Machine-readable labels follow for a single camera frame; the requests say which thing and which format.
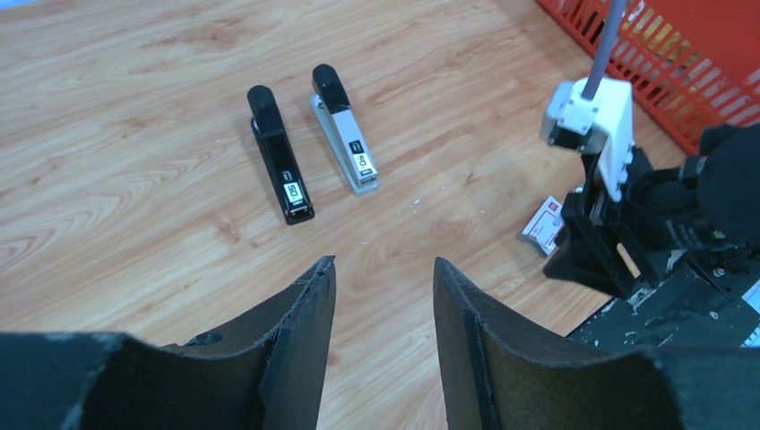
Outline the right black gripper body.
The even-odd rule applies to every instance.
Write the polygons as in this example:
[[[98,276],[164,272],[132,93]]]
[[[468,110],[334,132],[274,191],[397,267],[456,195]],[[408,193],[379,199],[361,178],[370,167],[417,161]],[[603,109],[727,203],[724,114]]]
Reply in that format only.
[[[597,168],[599,155],[582,155],[582,191],[566,195],[557,250],[543,268],[546,277],[570,281],[617,298],[660,286],[660,253],[647,251],[635,234],[625,204],[613,202]]]

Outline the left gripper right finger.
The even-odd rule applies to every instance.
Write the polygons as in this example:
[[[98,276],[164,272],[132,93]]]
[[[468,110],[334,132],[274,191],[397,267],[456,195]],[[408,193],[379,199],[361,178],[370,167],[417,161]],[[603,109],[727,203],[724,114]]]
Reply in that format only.
[[[434,316],[451,429],[756,429],[757,348],[610,354],[566,339],[437,258]]]

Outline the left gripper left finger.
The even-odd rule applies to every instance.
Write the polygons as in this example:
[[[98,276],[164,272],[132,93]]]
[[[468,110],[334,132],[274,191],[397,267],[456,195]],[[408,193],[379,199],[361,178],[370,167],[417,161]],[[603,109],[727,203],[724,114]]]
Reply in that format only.
[[[325,256],[186,344],[125,332],[5,332],[4,429],[313,429],[336,297]]]

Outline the red white staple box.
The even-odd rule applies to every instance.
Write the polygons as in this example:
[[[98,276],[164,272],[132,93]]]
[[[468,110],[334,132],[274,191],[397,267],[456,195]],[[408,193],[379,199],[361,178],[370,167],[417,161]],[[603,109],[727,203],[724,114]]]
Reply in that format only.
[[[557,235],[564,226],[561,216],[562,203],[549,196],[518,235],[518,239],[533,247],[542,257],[549,257],[556,250]]]

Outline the grey and black stapler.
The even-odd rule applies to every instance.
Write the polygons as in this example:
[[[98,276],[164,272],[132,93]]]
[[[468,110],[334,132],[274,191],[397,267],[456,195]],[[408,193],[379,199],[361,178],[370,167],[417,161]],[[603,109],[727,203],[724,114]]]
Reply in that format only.
[[[312,86],[311,108],[351,191],[355,195],[376,191],[379,173],[336,70],[329,64],[317,65]]]

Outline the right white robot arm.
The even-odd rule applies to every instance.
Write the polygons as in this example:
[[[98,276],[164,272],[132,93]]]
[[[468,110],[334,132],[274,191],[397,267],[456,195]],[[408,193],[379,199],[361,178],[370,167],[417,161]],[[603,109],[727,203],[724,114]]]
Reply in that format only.
[[[548,278],[629,298],[637,284],[666,279],[674,251],[758,250],[758,125],[705,129],[697,155],[678,168],[653,168],[638,147],[632,155],[618,201],[601,179],[601,156],[582,155],[585,183],[566,196]]]

